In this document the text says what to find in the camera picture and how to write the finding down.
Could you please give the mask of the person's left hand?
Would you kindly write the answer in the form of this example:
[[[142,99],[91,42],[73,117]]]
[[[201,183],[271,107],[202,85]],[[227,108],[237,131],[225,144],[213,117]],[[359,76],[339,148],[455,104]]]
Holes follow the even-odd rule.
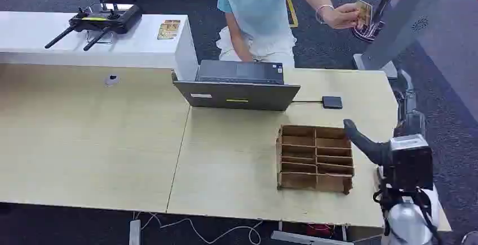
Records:
[[[323,22],[333,29],[348,29],[361,26],[359,13],[359,7],[356,3],[346,3],[337,8],[324,6],[319,12]]]

